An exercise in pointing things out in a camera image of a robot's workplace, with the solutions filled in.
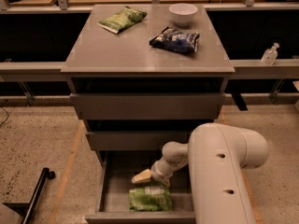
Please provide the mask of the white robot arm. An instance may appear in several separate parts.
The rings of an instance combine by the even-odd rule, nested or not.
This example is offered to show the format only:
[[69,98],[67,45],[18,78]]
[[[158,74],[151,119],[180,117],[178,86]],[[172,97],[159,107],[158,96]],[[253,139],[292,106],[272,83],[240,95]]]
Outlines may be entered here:
[[186,144],[164,144],[162,157],[132,182],[153,179],[168,185],[175,171],[188,166],[196,224],[256,224],[242,170],[263,166],[268,156],[261,134],[206,123],[192,131]]

